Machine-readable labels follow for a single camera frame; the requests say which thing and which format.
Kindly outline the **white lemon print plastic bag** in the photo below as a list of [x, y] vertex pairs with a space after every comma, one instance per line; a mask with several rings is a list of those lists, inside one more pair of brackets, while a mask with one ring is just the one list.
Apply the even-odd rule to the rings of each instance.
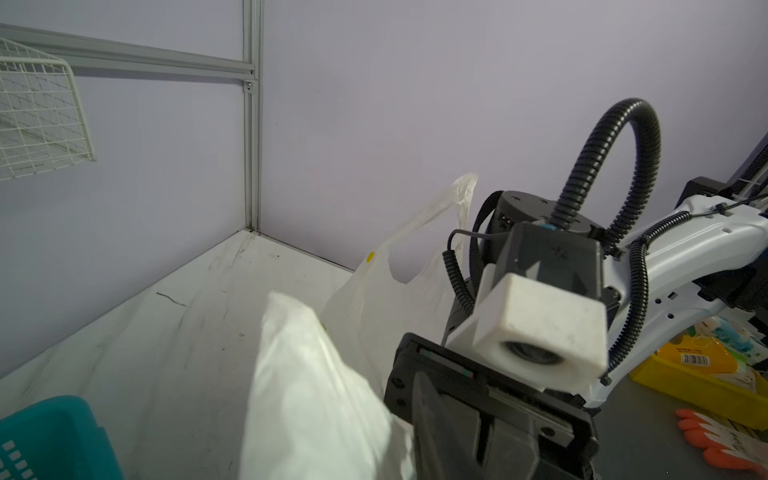
[[316, 311], [268, 296], [245, 420], [243, 479], [412, 479], [411, 428], [384, 405], [397, 347], [413, 333], [439, 342], [455, 294], [444, 240], [408, 282], [393, 277], [395, 245], [447, 212], [469, 224], [478, 177], [461, 176], [373, 249]]

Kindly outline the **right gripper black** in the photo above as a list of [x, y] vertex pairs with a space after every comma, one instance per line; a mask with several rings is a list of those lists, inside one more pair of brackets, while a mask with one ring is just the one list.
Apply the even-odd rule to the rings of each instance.
[[[472, 314], [487, 266], [496, 264], [518, 223], [549, 225], [552, 201], [498, 191], [482, 205], [468, 231], [470, 271], [454, 250], [443, 258], [456, 296], [439, 342], [413, 333], [396, 350], [384, 401], [413, 427], [418, 479], [591, 479], [599, 444], [578, 393], [537, 390], [445, 345]], [[596, 241], [599, 227], [577, 216], [567, 232]], [[621, 296], [605, 286], [607, 330]]]

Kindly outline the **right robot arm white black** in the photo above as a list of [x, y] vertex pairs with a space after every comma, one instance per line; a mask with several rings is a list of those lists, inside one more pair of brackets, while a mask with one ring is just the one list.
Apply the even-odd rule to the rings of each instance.
[[592, 411], [674, 333], [698, 318], [666, 295], [738, 271], [767, 248], [767, 219], [751, 199], [693, 195], [640, 233], [632, 227], [655, 185], [661, 135], [633, 125], [628, 196], [606, 229], [577, 225], [619, 135], [588, 138], [550, 214], [495, 226], [505, 193], [490, 196], [469, 232], [472, 272], [443, 261], [461, 321], [433, 343], [404, 335], [385, 404], [414, 429], [421, 479], [589, 479], [598, 449]]

